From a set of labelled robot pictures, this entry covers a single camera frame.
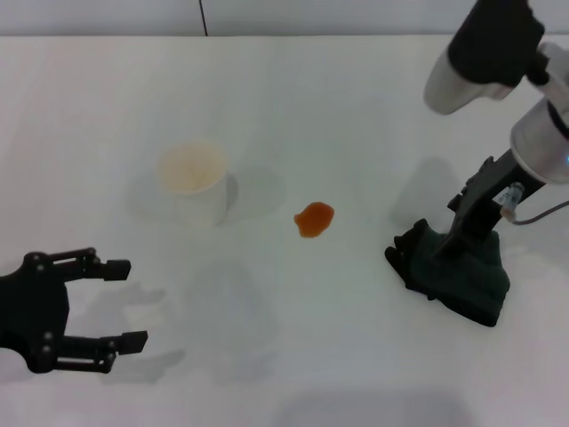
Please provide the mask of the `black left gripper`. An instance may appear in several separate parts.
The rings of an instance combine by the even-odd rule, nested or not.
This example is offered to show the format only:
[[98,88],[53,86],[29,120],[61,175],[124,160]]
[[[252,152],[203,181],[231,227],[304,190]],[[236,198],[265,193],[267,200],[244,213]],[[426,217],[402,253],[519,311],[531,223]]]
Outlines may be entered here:
[[109,373],[118,356],[142,352],[148,332],[65,336],[69,305],[61,278],[125,281],[131,267],[128,260],[103,262],[92,247],[26,254],[16,270],[1,276],[1,347],[18,353],[34,374]]

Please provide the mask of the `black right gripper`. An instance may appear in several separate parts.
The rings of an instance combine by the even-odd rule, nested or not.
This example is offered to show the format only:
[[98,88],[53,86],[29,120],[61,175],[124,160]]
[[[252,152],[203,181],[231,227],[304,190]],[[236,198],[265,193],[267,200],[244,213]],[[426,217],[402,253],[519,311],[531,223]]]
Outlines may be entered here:
[[[497,197],[513,186],[522,188],[520,201],[528,198],[528,173],[507,150],[498,159],[487,158],[477,173],[470,177],[462,191],[448,204],[454,212],[449,232],[434,250],[435,256],[454,258],[485,240],[501,219],[501,203]],[[426,219],[418,220],[406,233],[394,237],[394,246],[388,246],[384,256],[411,291],[416,286],[409,275],[405,250],[412,249],[429,227]]]

